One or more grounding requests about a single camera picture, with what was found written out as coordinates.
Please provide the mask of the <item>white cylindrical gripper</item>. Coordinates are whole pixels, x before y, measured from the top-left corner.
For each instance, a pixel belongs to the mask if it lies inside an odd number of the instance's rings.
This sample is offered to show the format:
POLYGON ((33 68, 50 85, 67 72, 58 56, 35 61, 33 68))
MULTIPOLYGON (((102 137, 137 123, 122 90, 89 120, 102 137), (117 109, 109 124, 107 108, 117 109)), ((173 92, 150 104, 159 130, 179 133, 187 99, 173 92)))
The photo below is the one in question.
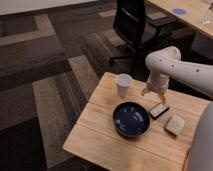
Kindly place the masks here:
POLYGON ((162 104, 166 104, 164 93, 169 87, 169 77, 163 74, 151 72, 147 80, 147 88, 144 88, 141 95, 149 93, 150 91, 158 93, 162 104))

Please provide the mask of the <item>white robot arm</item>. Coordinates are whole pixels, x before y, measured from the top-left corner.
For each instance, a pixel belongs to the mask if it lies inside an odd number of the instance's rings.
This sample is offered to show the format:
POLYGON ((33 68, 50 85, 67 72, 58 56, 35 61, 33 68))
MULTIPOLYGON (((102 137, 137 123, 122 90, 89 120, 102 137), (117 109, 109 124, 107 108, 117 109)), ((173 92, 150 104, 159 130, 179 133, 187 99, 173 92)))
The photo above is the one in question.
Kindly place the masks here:
POLYGON ((182 61, 175 46, 149 53, 145 64, 150 75, 142 94, 154 92, 165 102, 172 78, 212 99, 196 126, 184 171, 213 171, 213 65, 182 61))

